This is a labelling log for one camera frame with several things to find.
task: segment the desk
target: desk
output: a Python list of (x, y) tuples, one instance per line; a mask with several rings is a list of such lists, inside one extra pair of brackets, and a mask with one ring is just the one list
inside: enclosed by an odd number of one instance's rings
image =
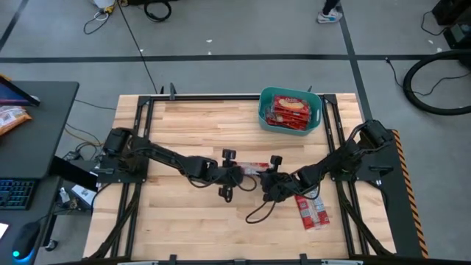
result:
[[(41, 104), (39, 107), (26, 107), (33, 120), (0, 136), (0, 177), (30, 177), (41, 181), (28, 211), (0, 211), (0, 222), (10, 225), (0, 240), (0, 261), (3, 264), (13, 262), (13, 241), (21, 227), (51, 213), (60, 178), (48, 176), (49, 167), (79, 87), (77, 82), (14, 83), (27, 93), (38, 96)], [(26, 264), (34, 263), (49, 220), (42, 221), (34, 255)]]
[[(337, 94), (337, 99), (344, 133), (349, 135), (362, 122), (357, 99), (353, 93)], [(120, 97), (114, 127), (132, 128), (137, 101), (138, 96)], [(292, 172), (328, 153), (323, 124), (305, 137), (267, 132), (258, 125), (257, 109), (255, 100), (156, 102), (150, 140), (183, 155), (219, 162), (224, 148), (237, 150), (239, 162), (268, 162), (271, 155), (281, 155), (282, 172)], [(357, 183), (356, 188), (364, 222), (385, 248), (395, 252), (381, 193), (365, 183)], [(151, 161), (141, 191), (132, 260), (168, 260), (171, 254), (179, 260), (298, 259), (300, 253), (309, 258), (348, 257), (339, 201), (328, 177), (322, 181), (321, 197), (330, 225), (311, 232), (304, 231), (293, 198), (277, 205), (266, 221), (248, 225), (245, 216), (262, 203), (261, 188), (250, 193), (236, 188), (229, 204), (217, 189), (196, 189), (176, 170)], [(120, 196), (121, 184), (113, 184), (97, 197), (84, 256), (95, 252), (111, 231)], [(356, 229), (352, 232), (358, 250)], [(127, 234), (126, 227), (122, 234)], [(123, 238), (118, 255), (124, 254)]]

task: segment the white sneaker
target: white sneaker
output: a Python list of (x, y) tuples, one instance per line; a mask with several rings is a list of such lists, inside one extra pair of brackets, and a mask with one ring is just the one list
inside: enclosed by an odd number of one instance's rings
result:
[(321, 12), (317, 15), (317, 22), (318, 23), (335, 23), (340, 20), (340, 18), (343, 16), (342, 13), (337, 12), (337, 10), (334, 8), (329, 12), (329, 15), (324, 15)]

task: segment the orange warning stripe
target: orange warning stripe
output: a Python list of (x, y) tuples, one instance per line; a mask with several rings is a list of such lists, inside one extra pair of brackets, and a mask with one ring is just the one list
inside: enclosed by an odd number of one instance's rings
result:
[(414, 218), (415, 228), (417, 229), (417, 236), (419, 238), (419, 245), (422, 249), (422, 257), (428, 258), (428, 249), (425, 244), (424, 233), (422, 232), (422, 224), (420, 223), (419, 211), (417, 210), (417, 204), (415, 202), (414, 191), (412, 190), (411, 178), (406, 166), (406, 157), (404, 156), (403, 145), (400, 143), (400, 135), (396, 130), (392, 130), (394, 138), (396, 140), (397, 153), (399, 154), (399, 160), (401, 168), (403, 170), (404, 182), (406, 184), (406, 190), (408, 193), (409, 202), (411, 204), (412, 217)]

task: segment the floor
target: floor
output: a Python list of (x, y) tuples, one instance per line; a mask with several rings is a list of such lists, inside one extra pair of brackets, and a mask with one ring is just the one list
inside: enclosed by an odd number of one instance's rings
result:
[[(147, 20), (138, 7), (126, 7), (124, 14), (158, 88), (168, 91), (173, 82), (178, 93), (258, 93), (269, 86), (312, 85), (314, 92), (357, 93), (365, 117), (401, 132), (430, 256), (471, 260), (471, 116), (415, 109), (383, 60), (392, 59), (402, 80), (423, 55), (449, 49), (442, 36), (419, 27), (436, 3), (343, 0), (344, 20), (324, 25), (316, 23), (323, 0), (180, 0), (162, 24)], [(108, 107), (120, 94), (154, 93), (119, 11), (98, 32), (83, 34), (95, 12), (86, 0), (0, 1), (0, 72), (14, 80), (77, 81), (78, 99)], [(425, 27), (440, 30), (432, 16)], [(428, 91), (440, 78), (466, 72), (453, 60), (435, 62), (413, 86)], [(468, 105), (470, 82), (445, 81), (424, 100)], [(68, 123), (104, 140), (112, 120), (113, 111), (76, 102)], [(57, 154), (78, 143), (64, 134)], [(61, 245), (41, 251), (36, 264), (80, 259), (89, 222), (86, 216), (58, 218), (53, 237)]]

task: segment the butcher block table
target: butcher block table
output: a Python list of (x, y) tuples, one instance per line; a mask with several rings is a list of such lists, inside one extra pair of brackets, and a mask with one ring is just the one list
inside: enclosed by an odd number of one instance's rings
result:
[[(349, 135), (362, 123), (358, 102), (354, 93), (336, 95), (344, 134)], [(132, 128), (137, 101), (137, 95), (120, 96), (113, 127)], [(223, 149), (236, 150), (238, 162), (269, 162), (272, 155), (280, 155), (280, 172), (293, 172), (328, 154), (323, 122), (305, 137), (285, 135), (262, 130), (257, 112), (257, 100), (156, 102), (150, 140), (183, 155), (213, 158), (220, 165)], [(334, 139), (338, 146), (336, 134)], [(242, 183), (251, 185), (250, 179)], [(121, 187), (112, 184), (96, 198), (84, 256), (98, 249), (116, 223)], [(132, 260), (168, 260), (171, 254), (179, 260), (298, 259), (300, 253), (309, 258), (348, 258), (336, 187), (329, 177), (322, 181), (320, 197), (330, 224), (319, 230), (304, 229), (293, 197), (277, 204), (267, 220), (248, 225), (245, 217), (263, 203), (260, 185), (252, 192), (234, 188), (231, 203), (218, 196), (218, 188), (195, 188), (176, 169), (151, 160), (141, 191)], [(381, 192), (366, 183), (356, 183), (356, 188), (364, 222), (394, 252)], [(263, 217), (270, 207), (268, 203), (252, 218)], [(351, 220), (350, 225), (359, 250)], [(118, 255), (124, 254), (126, 234), (124, 227)]]

